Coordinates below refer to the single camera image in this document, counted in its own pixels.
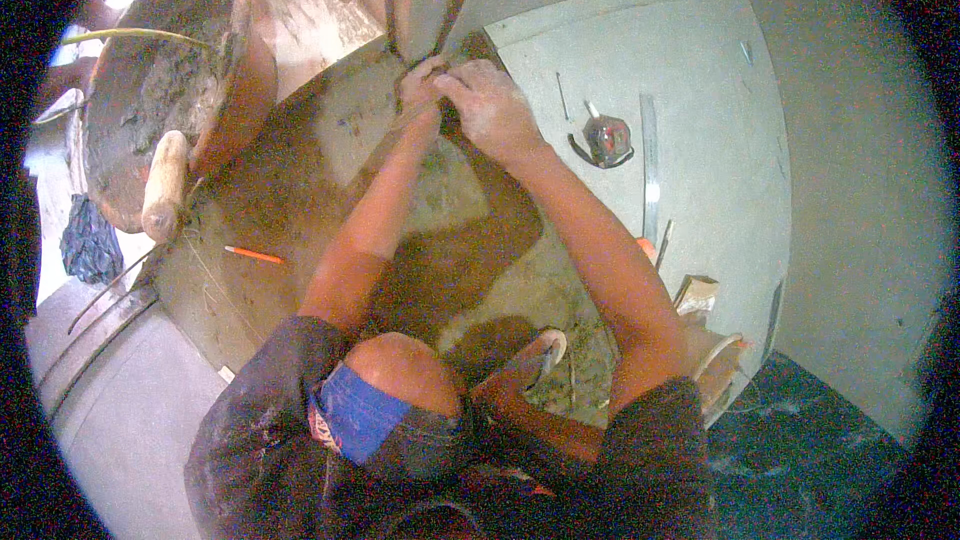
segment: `knee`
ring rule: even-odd
[[[447,417],[463,411],[456,375],[409,335],[381,333],[354,346],[343,363],[367,384],[414,407]]]

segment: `blue shorts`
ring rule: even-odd
[[[307,402],[310,436],[380,479],[438,480],[475,452],[466,398],[462,415],[447,417],[378,390],[342,361]]]

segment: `orange pencil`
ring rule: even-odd
[[[263,253],[258,253],[253,250],[247,250],[246,248],[237,248],[236,246],[223,246],[223,249],[228,250],[231,253],[243,255],[244,257],[259,259],[260,261],[269,261],[270,263],[276,263],[278,265],[284,264],[284,260],[280,257],[274,257],[273,255],[265,255]]]

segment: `dark shirt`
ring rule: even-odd
[[[223,390],[184,468],[191,510],[213,538],[376,537],[412,510],[444,506],[491,537],[712,538],[713,481],[699,400],[672,378],[621,410],[596,464],[541,484],[491,456],[442,483],[385,484],[310,437],[307,391],[352,338],[291,316]]]

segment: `wooden handle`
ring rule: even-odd
[[[180,233],[189,154],[190,142],[178,130],[164,134],[153,151],[150,175],[143,189],[140,224],[158,244],[171,241]]]

